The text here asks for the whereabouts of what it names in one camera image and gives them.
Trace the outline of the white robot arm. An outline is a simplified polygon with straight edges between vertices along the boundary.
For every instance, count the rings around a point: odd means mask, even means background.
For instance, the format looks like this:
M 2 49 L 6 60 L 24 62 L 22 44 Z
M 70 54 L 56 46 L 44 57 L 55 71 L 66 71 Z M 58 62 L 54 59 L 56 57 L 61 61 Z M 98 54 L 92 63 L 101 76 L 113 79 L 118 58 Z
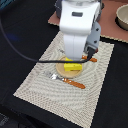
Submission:
M 99 0 L 62 0 L 59 28 L 63 33 L 65 55 L 80 61 L 87 53 L 90 59 L 98 49 L 101 27 Z

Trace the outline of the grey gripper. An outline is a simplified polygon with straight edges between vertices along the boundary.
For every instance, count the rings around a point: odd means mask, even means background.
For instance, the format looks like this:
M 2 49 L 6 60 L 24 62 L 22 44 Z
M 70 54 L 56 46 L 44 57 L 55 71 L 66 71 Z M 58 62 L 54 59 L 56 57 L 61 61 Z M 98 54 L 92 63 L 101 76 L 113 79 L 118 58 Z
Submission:
M 100 34 L 101 34 L 101 26 L 98 22 L 94 22 L 88 32 L 84 52 L 88 53 L 89 49 L 93 49 L 96 51 L 99 46 L 99 40 L 100 40 Z

